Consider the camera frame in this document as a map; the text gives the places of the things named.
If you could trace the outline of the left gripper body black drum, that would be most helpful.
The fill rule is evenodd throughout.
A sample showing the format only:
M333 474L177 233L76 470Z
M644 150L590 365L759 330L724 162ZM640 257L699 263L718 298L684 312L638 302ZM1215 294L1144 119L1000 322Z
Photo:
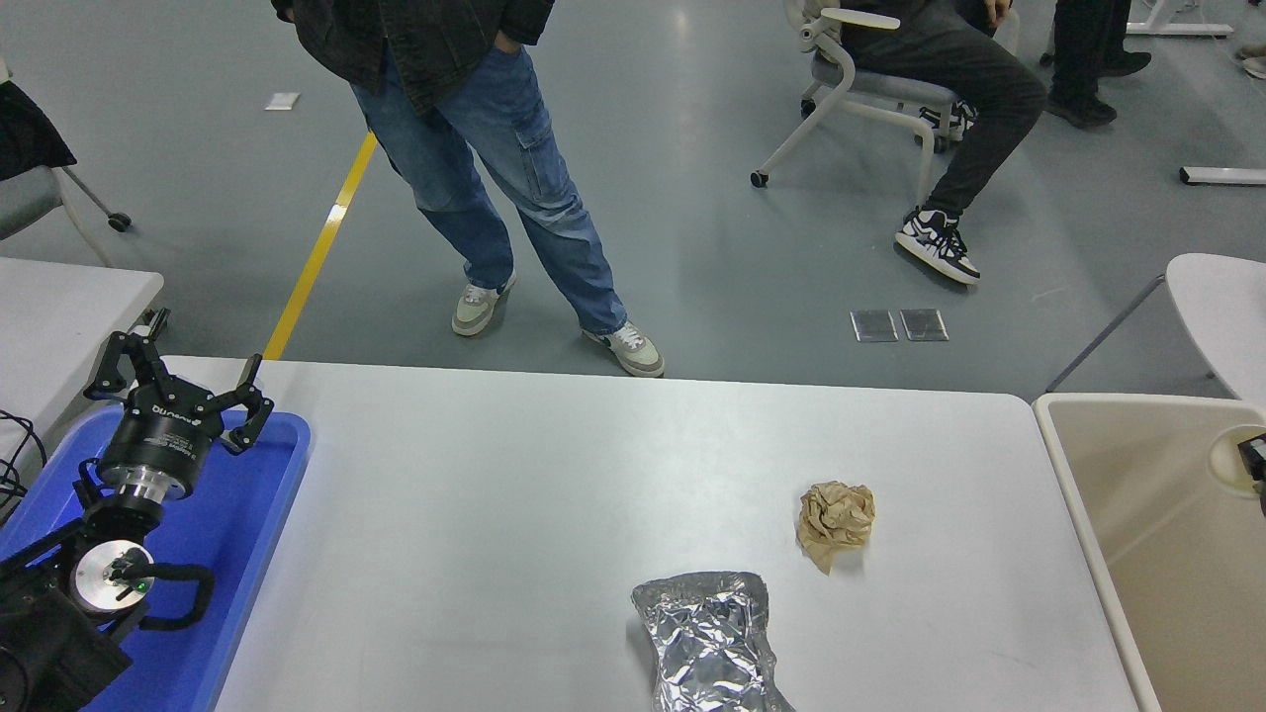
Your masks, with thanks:
M181 484L194 484L213 440L225 432L222 412L208 400L166 402L156 391L132 391L124 402L122 423L99 457L97 478L118 484L125 473L147 467Z

